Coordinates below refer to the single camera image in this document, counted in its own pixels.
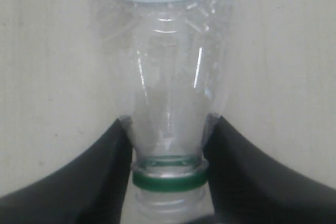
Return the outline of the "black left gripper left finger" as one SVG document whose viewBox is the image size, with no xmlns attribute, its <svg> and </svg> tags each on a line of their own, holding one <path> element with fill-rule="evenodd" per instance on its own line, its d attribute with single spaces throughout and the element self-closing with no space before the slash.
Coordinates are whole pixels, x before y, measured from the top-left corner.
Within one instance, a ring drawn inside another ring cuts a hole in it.
<svg viewBox="0 0 336 224">
<path fill-rule="evenodd" d="M 1 223 L 121 223 L 132 147 L 116 120 L 86 151 L 1 197 Z"/>
</svg>

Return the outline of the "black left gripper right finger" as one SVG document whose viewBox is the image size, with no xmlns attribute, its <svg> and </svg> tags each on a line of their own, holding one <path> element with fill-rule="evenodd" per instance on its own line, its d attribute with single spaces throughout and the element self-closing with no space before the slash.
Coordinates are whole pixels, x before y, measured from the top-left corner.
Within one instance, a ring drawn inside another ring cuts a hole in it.
<svg viewBox="0 0 336 224">
<path fill-rule="evenodd" d="M 204 149 L 215 219 L 335 223 L 335 189 L 276 161 L 220 118 Z"/>
</svg>

